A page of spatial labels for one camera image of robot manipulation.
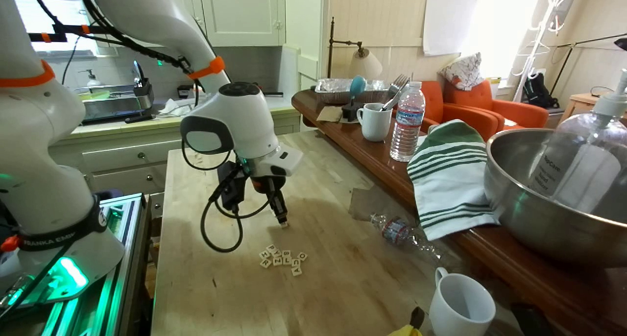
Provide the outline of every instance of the green striped towel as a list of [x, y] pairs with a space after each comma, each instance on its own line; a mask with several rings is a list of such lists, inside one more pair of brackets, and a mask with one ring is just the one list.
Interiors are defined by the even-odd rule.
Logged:
[[460, 120], [432, 126], [411, 158], [420, 225], [428, 240], [481, 224], [499, 224], [483, 191], [485, 143]]

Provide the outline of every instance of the stainless steel bowl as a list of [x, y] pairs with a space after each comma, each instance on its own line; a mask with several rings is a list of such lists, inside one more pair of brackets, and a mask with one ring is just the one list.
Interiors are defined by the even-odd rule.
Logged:
[[[484, 186], [494, 214], [521, 243], [556, 260], [627, 266], [626, 163], [621, 162], [621, 177], [593, 214], [576, 211], [525, 185], [552, 134], [542, 129], [509, 130], [488, 140]], [[617, 157], [627, 158], [627, 149], [617, 151], [623, 151]]]

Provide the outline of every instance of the white paper sheet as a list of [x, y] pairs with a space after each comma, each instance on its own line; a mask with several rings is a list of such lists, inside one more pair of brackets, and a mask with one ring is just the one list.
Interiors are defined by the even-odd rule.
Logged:
[[459, 53], [470, 29], [477, 0], [427, 0], [423, 50], [425, 55]]

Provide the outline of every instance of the orange armchair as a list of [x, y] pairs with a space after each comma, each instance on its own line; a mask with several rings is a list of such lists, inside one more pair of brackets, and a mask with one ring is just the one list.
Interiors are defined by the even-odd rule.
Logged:
[[462, 120], [473, 127], [484, 140], [488, 140], [499, 131], [499, 119], [489, 112], [444, 103], [442, 89], [437, 81], [423, 81], [425, 95], [425, 118], [420, 130], [426, 133], [433, 124], [450, 120]]
[[[521, 102], [502, 101], [492, 98], [490, 82], [487, 80], [475, 86], [470, 91], [459, 90], [450, 82], [444, 87], [446, 102], [468, 108], [480, 108], [499, 118], [499, 130], [514, 128], [543, 128], [549, 117], [549, 111], [544, 108]], [[512, 120], [518, 125], [507, 126], [505, 119]]]

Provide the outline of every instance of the white coffee mug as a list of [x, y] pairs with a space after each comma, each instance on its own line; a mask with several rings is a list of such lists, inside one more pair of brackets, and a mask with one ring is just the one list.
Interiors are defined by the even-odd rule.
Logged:
[[490, 293], [472, 278], [435, 271], [435, 294], [429, 309], [437, 336], [483, 336], [497, 311]]
[[367, 103], [357, 110], [361, 133], [371, 142], [382, 142], [390, 130], [392, 110], [381, 111], [382, 103]]

